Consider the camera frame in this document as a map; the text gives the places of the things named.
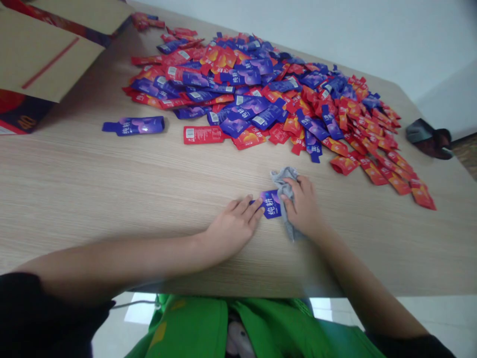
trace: cardboard box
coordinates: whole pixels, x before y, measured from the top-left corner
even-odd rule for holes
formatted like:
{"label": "cardboard box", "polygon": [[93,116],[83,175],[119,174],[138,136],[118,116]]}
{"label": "cardboard box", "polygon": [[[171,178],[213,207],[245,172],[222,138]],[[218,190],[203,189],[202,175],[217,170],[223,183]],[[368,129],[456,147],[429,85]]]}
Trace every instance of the cardboard box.
{"label": "cardboard box", "polygon": [[[118,0],[28,4],[36,16],[0,4],[0,134],[31,133],[104,50],[99,43],[109,45],[133,11]],[[39,21],[38,11],[61,26]],[[51,17],[53,11],[61,17]]]}

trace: table surface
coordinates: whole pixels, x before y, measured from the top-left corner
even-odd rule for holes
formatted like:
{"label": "table surface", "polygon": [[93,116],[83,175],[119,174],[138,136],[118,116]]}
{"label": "table surface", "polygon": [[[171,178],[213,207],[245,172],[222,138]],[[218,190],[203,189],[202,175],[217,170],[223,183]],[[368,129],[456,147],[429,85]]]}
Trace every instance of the table surface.
{"label": "table surface", "polygon": [[[195,29],[206,40],[217,31],[236,34],[140,9],[159,14],[168,26]],[[411,195],[397,195],[390,185],[372,185],[362,170],[337,174],[328,163],[335,154],[328,150],[314,164],[307,153],[292,154],[290,142],[243,151],[230,140],[185,146],[183,126],[207,125],[205,117],[178,120],[170,111],[133,103],[121,90],[140,70],[130,57],[157,54],[162,33],[139,34],[129,26],[34,134],[0,138],[1,272],[97,240],[197,233],[231,199],[274,189],[270,171],[294,166],[315,183],[326,220],[393,294],[477,293],[477,185],[457,159],[432,159],[406,142],[404,128],[422,115],[396,84],[340,67],[349,76],[364,75],[370,89],[402,116],[399,147],[428,184],[437,212],[416,205]],[[101,131],[106,121],[154,115],[166,118],[163,134],[121,138]],[[291,243],[281,219],[265,218],[232,260],[158,285],[161,292],[197,295],[342,295],[311,244]]]}

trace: left hand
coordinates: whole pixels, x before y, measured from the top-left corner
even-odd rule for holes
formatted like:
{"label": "left hand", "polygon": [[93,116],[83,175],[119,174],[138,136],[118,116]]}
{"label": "left hand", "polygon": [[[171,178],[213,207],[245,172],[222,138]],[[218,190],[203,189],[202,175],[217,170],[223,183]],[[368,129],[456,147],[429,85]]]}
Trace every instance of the left hand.
{"label": "left hand", "polygon": [[265,209],[258,209],[262,198],[249,205],[251,200],[252,195],[247,195],[242,201],[231,201],[200,235],[200,246],[216,264],[238,254],[252,238]]}

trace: box flap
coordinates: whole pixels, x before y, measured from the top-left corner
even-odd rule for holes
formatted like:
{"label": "box flap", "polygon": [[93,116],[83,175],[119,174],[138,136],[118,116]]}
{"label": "box flap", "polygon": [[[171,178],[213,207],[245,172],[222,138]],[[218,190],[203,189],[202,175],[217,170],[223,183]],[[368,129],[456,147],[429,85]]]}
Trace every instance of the box flap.
{"label": "box flap", "polygon": [[28,4],[106,35],[134,12],[119,0],[33,0]]}
{"label": "box flap", "polygon": [[104,50],[10,9],[0,11],[0,48],[0,89],[53,102],[63,98]]}

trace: black sleeve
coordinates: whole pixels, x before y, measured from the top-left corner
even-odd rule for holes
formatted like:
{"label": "black sleeve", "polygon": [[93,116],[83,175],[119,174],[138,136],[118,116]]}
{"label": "black sleeve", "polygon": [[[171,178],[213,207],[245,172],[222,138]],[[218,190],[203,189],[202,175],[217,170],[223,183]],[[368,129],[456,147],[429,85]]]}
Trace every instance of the black sleeve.
{"label": "black sleeve", "polygon": [[368,339],[387,358],[455,358],[435,336],[394,339],[366,332]]}
{"label": "black sleeve", "polygon": [[0,276],[0,357],[91,357],[113,305],[72,306],[47,295],[33,274]]}

